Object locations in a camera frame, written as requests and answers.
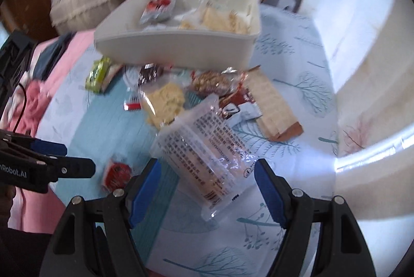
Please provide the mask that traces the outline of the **small red snack packet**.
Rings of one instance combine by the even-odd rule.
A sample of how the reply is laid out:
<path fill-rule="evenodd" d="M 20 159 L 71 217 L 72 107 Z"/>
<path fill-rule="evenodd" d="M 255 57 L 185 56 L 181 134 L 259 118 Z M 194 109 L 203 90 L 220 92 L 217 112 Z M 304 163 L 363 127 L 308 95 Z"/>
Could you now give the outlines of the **small red snack packet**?
<path fill-rule="evenodd" d="M 133 171 L 129 165 L 111 158 L 103 173 L 102 186 L 108 192 L 124 189 L 132 176 Z"/>

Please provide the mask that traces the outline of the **pink quilted blanket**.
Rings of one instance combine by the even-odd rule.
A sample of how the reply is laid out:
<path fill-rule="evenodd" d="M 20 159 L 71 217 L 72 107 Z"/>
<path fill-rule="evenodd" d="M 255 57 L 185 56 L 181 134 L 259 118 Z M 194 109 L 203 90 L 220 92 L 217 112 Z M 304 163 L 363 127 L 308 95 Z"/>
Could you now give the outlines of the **pink quilted blanket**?
<path fill-rule="evenodd" d="M 44 41 L 37 45 L 29 72 L 24 74 L 21 79 L 27 91 L 27 104 L 23 104 L 23 92 L 17 90 L 12 97 L 12 103 L 1 118 L 3 129 L 13 130 L 17 126 L 18 133 L 26 133 L 32 137 L 36 135 L 50 101 L 75 62 L 93 43 L 93 34 L 93 30 L 77 32 L 45 81 L 32 79 L 32 73 L 39 55 L 56 39 Z M 38 194 L 17 188 L 16 196 L 13 199 L 9 227 L 30 233 L 52 234 L 64 209 L 64 204 L 52 191 L 47 194 Z"/>

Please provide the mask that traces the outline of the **white plastic storage bin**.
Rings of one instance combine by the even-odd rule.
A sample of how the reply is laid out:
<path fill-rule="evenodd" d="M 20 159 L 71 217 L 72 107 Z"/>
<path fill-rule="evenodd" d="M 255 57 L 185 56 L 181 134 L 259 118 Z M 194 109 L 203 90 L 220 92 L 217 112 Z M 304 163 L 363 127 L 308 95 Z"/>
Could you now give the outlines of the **white plastic storage bin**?
<path fill-rule="evenodd" d="M 124 64 L 246 69 L 261 32 L 260 0 L 172 0 L 166 21 L 142 23 L 151 0 L 125 0 L 99 24 L 95 48 Z"/>

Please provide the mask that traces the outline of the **wafer biscuit pack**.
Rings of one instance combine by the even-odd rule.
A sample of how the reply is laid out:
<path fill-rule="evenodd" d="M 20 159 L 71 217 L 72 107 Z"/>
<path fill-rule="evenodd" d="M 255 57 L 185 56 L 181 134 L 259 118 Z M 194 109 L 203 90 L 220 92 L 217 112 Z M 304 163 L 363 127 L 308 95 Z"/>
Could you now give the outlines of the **wafer biscuit pack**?
<path fill-rule="evenodd" d="M 260 66 L 246 71 L 243 85 L 262 112 L 256 123 L 269 141 L 286 142 L 303 134 L 303 127 L 296 115 Z"/>

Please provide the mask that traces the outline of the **clear bag pale cake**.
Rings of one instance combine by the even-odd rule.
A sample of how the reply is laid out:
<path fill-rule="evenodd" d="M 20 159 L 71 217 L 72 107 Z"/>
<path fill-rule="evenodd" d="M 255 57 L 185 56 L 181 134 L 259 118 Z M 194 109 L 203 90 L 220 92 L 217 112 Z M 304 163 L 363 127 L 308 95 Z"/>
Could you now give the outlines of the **clear bag pale cake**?
<path fill-rule="evenodd" d="M 203 30 L 248 35 L 250 25 L 229 2 L 219 0 L 198 0 L 198 7 L 183 16 L 178 27 L 181 30 Z"/>

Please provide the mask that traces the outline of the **nut brittle clear packet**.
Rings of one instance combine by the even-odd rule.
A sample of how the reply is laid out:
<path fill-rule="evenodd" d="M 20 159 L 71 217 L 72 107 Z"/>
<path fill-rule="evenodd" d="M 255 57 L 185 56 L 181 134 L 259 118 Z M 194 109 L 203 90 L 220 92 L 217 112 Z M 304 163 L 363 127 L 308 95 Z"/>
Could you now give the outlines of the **nut brittle clear packet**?
<path fill-rule="evenodd" d="M 233 67 L 223 71 L 203 71 L 191 74 L 189 88 L 200 97 L 216 94 L 219 97 L 234 93 L 246 79 L 246 72 Z"/>

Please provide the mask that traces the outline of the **white leaf-print bedsheet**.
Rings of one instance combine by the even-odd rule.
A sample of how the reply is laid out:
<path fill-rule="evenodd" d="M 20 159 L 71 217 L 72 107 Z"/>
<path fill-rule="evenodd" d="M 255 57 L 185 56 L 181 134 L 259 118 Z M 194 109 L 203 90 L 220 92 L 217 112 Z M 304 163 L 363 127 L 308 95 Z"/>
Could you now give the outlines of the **white leaf-print bedsheet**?
<path fill-rule="evenodd" d="M 76 195 L 105 195 L 101 180 L 112 156 L 141 172 L 158 156 L 162 176 L 145 219 L 132 232 L 148 268 L 164 276 L 264 276 L 278 252 L 284 230 L 272 220 L 255 180 L 235 201 L 211 209 L 209 202 L 177 175 L 177 165 L 207 167 L 218 161 L 267 160 L 292 187 L 315 198 L 332 197 L 337 156 L 335 94 L 322 41 L 314 21 L 261 6 L 262 32 L 250 62 L 254 72 L 277 90 L 303 127 L 303 133 L 272 142 L 253 120 L 230 126 L 218 111 L 193 95 L 186 113 L 164 130 L 150 126 L 143 111 L 126 112 L 121 101 L 137 69 L 115 79 L 103 96 L 84 90 L 98 58 L 88 48 L 69 71 L 43 116 L 37 137 L 65 144 L 71 156 L 96 164 L 90 180 L 59 180 L 55 193 L 64 203 Z"/>

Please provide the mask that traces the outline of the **green snack packet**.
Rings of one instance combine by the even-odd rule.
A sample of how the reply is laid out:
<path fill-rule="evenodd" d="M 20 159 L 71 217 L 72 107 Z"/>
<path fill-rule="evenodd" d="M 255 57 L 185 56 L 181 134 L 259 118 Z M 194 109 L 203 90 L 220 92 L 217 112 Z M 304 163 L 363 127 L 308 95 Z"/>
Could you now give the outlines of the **green snack packet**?
<path fill-rule="evenodd" d="M 104 93 L 112 79 L 123 68 L 123 64 L 115 63 L 108 57 L 102 57 L 93 63 L 92 69 L 86 77 L 85 89 L 92 93 Z"/>

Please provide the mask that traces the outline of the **red white jujube snack bag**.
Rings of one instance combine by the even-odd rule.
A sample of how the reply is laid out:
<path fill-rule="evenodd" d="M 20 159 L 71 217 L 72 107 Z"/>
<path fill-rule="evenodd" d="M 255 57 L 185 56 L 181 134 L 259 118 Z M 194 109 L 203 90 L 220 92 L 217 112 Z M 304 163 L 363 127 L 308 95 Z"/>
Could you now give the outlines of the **red white jujube snack bag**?
<path fill-rule="evenodd" d="M 149 0 L 140 18 L 140 24 L 162 23 L 173 15 L 177 0 Z"/>

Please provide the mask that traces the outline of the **dark blue clothing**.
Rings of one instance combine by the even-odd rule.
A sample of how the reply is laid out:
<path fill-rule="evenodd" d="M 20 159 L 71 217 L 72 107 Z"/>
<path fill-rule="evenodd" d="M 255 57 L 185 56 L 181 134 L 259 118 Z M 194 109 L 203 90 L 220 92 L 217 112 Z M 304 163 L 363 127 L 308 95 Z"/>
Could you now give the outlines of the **dark blue clothing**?
<path fill-rule="evenodd" d="M 59 36 L 55 42 L 44 49 L 35 64 L 32 79 L 45 81 L 50 76 L 75 35 L 76 32 L 68 32 Z"/>

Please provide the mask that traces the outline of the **clear bag with printed text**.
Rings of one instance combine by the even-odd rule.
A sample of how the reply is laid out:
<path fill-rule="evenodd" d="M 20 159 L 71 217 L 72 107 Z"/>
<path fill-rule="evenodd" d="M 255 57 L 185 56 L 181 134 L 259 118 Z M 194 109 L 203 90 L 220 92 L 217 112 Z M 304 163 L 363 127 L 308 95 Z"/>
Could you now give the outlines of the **clear bag with printed text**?
<path fill-rule="evenodd" d="M 191 187 L 206 221 L 255 184 L 257 156 L 227 125 L 215 94 L 163 128 L 150 154 L 163 159 Z"/>

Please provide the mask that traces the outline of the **dark date cake red-strip packet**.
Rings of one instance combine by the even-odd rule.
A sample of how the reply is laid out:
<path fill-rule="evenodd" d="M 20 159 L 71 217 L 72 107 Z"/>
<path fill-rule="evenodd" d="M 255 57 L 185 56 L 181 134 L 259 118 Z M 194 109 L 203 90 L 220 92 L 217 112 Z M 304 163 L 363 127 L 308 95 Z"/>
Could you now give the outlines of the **dark date cake red-strip packet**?
<path fill-rule="evenodd" d="M 127 91 L 123 102 L 123 109 L 127 112 L 140 110 L 140 89 L 143 85 L 155 81 L 163 73 L 164 67 L 154 63 L 137 67 L 124 67 L 123 81 L 127 87 Z"/>

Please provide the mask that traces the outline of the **small brown chocolate packet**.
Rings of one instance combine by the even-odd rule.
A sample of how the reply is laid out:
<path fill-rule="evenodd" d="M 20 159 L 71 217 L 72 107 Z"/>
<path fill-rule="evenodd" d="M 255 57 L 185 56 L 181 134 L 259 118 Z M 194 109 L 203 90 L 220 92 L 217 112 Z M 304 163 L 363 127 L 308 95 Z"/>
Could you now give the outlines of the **small brown chocolate packet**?
<path fill-rule="evenodd" d="M 223 119 L 231 128 L 262 116 L 260 107 L 248 88 L 240 87 L 236 92 L 220 98 L 219 105 Z"/>

